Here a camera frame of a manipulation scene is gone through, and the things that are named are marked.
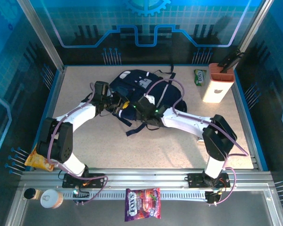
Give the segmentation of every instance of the glass enclosure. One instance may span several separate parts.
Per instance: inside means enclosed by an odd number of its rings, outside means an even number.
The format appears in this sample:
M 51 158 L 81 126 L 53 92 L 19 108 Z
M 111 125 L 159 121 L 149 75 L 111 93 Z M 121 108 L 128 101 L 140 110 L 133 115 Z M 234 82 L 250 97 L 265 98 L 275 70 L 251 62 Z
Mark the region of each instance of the glass enclosure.
M 55 74 L 17 1 L 0 1 L 0 225 L 24 170 L 11 148 L 31 151 Z
M 242 41 L 261 0 L 31 2 L 64 64 L 120 65 L 217 62 Z
M 283 0 L 273 2 L 246 54 L 238 77 L 268 169 L 283 181 Z

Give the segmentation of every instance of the blue border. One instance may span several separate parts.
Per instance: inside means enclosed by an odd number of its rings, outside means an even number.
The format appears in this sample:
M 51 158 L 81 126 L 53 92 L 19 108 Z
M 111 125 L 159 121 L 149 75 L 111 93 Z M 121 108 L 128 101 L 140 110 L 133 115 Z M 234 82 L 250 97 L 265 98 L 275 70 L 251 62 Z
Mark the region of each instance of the blue border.
M 51 86 L 51 89 L 50 89 L 50 92 L 49 92 L 49 95 L 48 95 L 48 98 L 47 98 L 47 102 L 46 102 L 46 105 L 45 105 L 45 108 L 44 108 L 43 115 L 42 115 L 41 120 L 40 120 L 40 124 L 39 124 L 38 130 L 37 130 L 37 134 L 36 134 L 35 140 L 33 142 L 32 150 L 34 149 L 34 147 L 36 146 L 36 144 L 38 142 L 38 139 L 39 139 L 39 136 L 40 136 L 40 132 L 41 132 L 41 127 L 42 127 L 43 121 L 47 117 L 47 113 L 49 111 L 49 106 L 50 106 L 50 103 L 51 103 L 51 99 L 53 97 L 53 94 L 54 94 L 54 91 L 55 91 L 55 87 L 56 87 L 57 82 L 59 80 L 59 76 L 60 76 L 60 73 L 57 70 L 57 72 L 55 74 L 55 78 L 54 78 L 52 86 Z
M 234 38 L 240 28 L 240 25 L 242 23 L 242 21 L 244 20 L 244 17 L 250 7 L 250 3 L 252 2 L 252 0 L 249 0 L 248 1 L 248 4 L 246 5 L 242 15 L 241 15 L 241 18 L 231 36 L 231 39 L 229 41 L 228 44 L 225 44 L 225 45 L 222 45 L 222 44 L 216 44 L 216 45 L 208 45 L 208 44 L 197 44 L 196 41 L 186 32 L 186 30 L 183 30 L 183 29 L 176 29 L 176 25 L 175 24 L 159 24 L 159 25 L 156 25 L 155 28 L 154 28 L 154 40 L 153 40 L 153 44 L 140 44 L 139 41 L 138 41 L 138 29 L 137 29 L 137 26 L 135 25 L 131 25 L 131 24 L 123 24 L 123 25 L 117 25 L 117 28 L 116 30 L 108 30 L 98 41 L 95 45 L 74 45 L 74 46 L 69 46 L 69 45 L 65 45 L 62 41 L 62 38 L 50 16 L 50 13 L 49 11 L 47 10 L 46 6 L 45 6 L 45 3 L 44 1 L 41 1 L 42 2 L 42 6 L 43 6 L 43 9 L 50 21 L 50 24 L 57 36 L 57 39 L 60 43 L 60 45 L 64 48 L 97 48 L 110 34 L 112 33 L 121 33 L 121 28 L 133 28 L 134 29 L 134 36 L 135 36 L 135 45 L 138 46 L 138 47 L 154 47 L 157 45 L 157 41 L 158 41 L 158 29 L 159 28 L 171 28 L 172 31 L 171 32 L 177 32 L 177 33 L 182 33 L 184 36 L 186 36 L 186 38 L 195 46 L 195 47 L 208 47 L 208 48 L 213 48 L 213 47 L 219 47 L 219 48 L 227 48 L 227 47 L 230 47 L 234 41 Z
M 235 79 L 236 79 L 238 91 L 239 91 L 239 94 L 241 96 L 241 100 L 242 100 L 242 104 L 243 104 L 243 107 L 244 107 L 244 110 L 245 110 L 245 113 L 246 113 L 246 117 L 247 117 L 249 124 L 250 124 L 250 130 L 251 130 L 251 133 L 253 134 L 253 137 L 254 137 L 254 141 L 255 141 L 255 144 L 256 144 L 256 147 L 257 147 L 257 153 L 259 155 L 259 159 L 260 159 L 260 162 L 261 162 L 262 169 L 263 169 L 263 171 L 268 171 L 268 167 L 267 167 L 264 155 L 263 155 L 263 151 L 262 151 L 262 148 L 261 148 L 258 136 L 257 136 L 257 132 L 256 132 L 256 129 L 255 129 L 253 120 L 252 120 L 251 115 L 250 115 L 250 111 L 247 107 L 247 103 L 246 103 L 246 100 L 245 100 L 245 96 L 243 94 L 243 90 L 242 90 L 242 86 L 240 84 L 240 80 L 238 78 L 238 74 L 237 74 L 236 70 L 234 70 L 234 72 L 235 72 Z

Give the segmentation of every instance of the jar lid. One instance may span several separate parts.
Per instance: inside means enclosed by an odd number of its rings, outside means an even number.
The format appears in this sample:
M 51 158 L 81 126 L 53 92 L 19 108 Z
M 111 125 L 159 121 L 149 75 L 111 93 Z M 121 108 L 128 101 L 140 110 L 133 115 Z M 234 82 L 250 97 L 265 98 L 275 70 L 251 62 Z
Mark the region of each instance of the jar lid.
M 32 199 L 36 195 L 36 189 L 34 188 L 28 188 L 24 192 L 24 197 L 27 199 Z

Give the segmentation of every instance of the blue wall panel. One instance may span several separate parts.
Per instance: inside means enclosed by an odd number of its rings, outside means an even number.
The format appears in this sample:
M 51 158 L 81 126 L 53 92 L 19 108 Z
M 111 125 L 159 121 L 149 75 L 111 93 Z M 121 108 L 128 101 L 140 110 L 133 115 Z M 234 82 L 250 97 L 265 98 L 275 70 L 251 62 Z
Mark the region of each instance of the blue wall panel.
M 32 1 L 67 65 L 105 64 L 104 48 L 117 48 L 123 64 L 190 64 L 198 48 L 207 48 L 207 53 L 212 48 L 211 61 L 218 61 L 241 42 L 260 3 Z

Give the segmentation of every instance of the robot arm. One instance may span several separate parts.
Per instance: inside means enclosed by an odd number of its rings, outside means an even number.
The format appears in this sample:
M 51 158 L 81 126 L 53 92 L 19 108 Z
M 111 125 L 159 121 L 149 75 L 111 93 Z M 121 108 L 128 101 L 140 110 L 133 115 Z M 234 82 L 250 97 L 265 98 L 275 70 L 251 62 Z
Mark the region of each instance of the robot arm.
M 88 177 L 88 167 L 80 162 L 72 153 L 73 149 L 73 132 L 83 125 L 86 121 L 93 119 L 102 110 L 106 109 L 117 114 L 126 104 L 119 94 L 111 93 L 108 84 L 97 82 L 93 100 L 86 104 L 86 99 L 79 104 L 80 109 L 59 116 L 56 119 L 47 118 L 42 126 L 40 139 L 37 145 L 37 153 L 47 157 L 49 142 L 52 132 L 59 121 L 68 116 L 58 129 L 58 136 L 55 137 L 50 159 L 57 164 L 62 164 L 68 172 L 79 176 Z M 229 134 L 234 140 L 237 139 L 235 133 L 220 115 L 213 118 L 196 116 L 180 111 L 174 112 L 172 107 L 162 106 L 156 109 L 146 97 L 142 97 L 137 103 L 134 103 L 137 110 L 137 119 L 143 123 L 155 126 L 172 127 L 192 133 L 204 140 L 209 160 L 203 172 L 203 179 L 212 187 L 218 181 L 224 162 L 233 147 L 233 143 L 223 134 L 219 133 L 212 126 L 203 123 L 208 121 L 216 124 Z

